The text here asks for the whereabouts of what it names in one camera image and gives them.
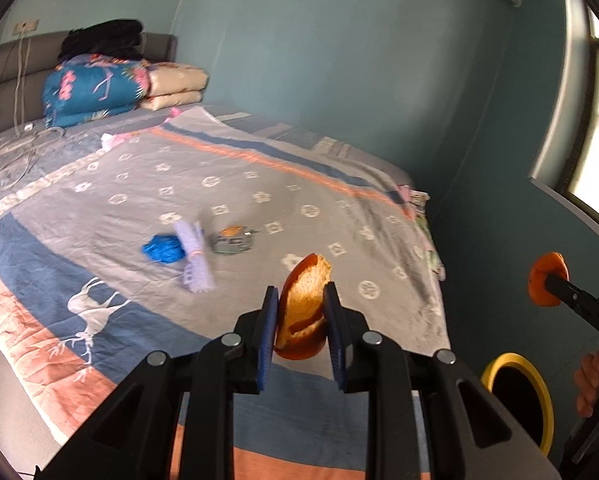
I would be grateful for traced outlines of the person right hand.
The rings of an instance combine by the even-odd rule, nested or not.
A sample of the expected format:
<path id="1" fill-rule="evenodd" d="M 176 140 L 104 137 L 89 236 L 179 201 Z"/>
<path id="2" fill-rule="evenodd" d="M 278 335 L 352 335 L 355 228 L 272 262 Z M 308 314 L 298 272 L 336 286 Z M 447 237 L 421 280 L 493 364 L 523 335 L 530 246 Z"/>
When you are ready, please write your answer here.
<path id="1" fill-rule="evenodd" d="M 579 416 L 588 418 L 599 398 L 599 350 L 587 353 L 575 372 L 574 382 L 578 389 L 576 409 Z"/>

